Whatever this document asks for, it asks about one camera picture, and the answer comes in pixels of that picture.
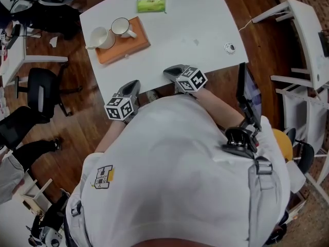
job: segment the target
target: mug handle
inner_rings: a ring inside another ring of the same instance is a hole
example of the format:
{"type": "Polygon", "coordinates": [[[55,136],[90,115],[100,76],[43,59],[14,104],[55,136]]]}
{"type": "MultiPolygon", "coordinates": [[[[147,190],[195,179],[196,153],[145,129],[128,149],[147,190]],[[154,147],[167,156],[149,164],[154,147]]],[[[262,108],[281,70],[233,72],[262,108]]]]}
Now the mug handle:
{"type": "Polygon", "coordinates": [[[137,38],[137,34],[135,32],[132,32],[130,29],[127,31],[127,34],[133,37],[134,39],[137,38]]]}

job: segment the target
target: qr code cube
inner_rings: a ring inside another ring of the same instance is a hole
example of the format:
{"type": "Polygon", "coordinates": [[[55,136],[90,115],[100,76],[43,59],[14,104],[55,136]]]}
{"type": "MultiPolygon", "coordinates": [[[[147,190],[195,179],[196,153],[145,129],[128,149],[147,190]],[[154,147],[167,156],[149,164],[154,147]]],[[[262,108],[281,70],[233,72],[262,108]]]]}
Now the qr code cube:
{"type": "Polygon", "coordinates": [[[198,68],[188,67],[176,81],[185,92],[197,92],[208,79],[198,68]]]}
{"type": "Polygon", "coordinates": [[[134,111],[130,98],[113,97],[104,106],[107,116],[111,120],[125,120],[134,111]]]}

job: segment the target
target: white cable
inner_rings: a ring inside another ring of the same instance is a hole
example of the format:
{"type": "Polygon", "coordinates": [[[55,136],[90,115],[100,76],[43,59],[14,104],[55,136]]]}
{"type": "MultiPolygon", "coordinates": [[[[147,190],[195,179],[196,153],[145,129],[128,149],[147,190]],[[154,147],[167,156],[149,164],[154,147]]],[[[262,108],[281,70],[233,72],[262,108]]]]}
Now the white cable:
{"type": "MultiPolygon", "coordinates": [[[[275,15],[275,14],[285,14],[285,13],[291,13],[291,12],[289,12],[289,11],[284,11],[284,12],[280,12],[280,13],[274,13],[274,14],[272,14],[272,15],[275,15]]],[[[250,19],[250,21],[249,21],[244,27],[240,28],[240,29],[239,29],[239,32],[240,32],[242,29],[244,29],[246,26],[248,26],[248,24],[249,24],[251,21],[252,21],[252,19],[250,19]]]]}

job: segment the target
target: paper scrap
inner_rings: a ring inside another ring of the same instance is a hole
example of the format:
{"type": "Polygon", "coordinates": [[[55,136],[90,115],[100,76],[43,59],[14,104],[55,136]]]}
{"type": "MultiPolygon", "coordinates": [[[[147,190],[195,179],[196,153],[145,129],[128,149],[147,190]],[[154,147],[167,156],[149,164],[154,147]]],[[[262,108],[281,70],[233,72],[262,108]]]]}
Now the paper scrap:
{"type": "Polygon", "coordinates": [[[49,44],[52,45],[52,47],[56,47],[57,46],[57,38],[58,37],[54,37],[49,41],[49,44]]]}

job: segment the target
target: wooden tray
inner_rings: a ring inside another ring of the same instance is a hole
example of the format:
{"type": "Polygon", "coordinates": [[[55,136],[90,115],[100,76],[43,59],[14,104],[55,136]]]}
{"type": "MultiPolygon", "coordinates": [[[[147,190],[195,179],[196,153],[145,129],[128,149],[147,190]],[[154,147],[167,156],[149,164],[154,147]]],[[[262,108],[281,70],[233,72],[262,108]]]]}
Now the wooden tray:
{"type": "Polygon", "coordinates": [[[151,45],[139,17],[130,19],[129,22],[132,24],[133,32],[137,34],[137,38],[116,37],[113,47],[109,49],[96,48],[99,63],[110,64],[124,58],[125,55],[131,55],[151,45]]]}

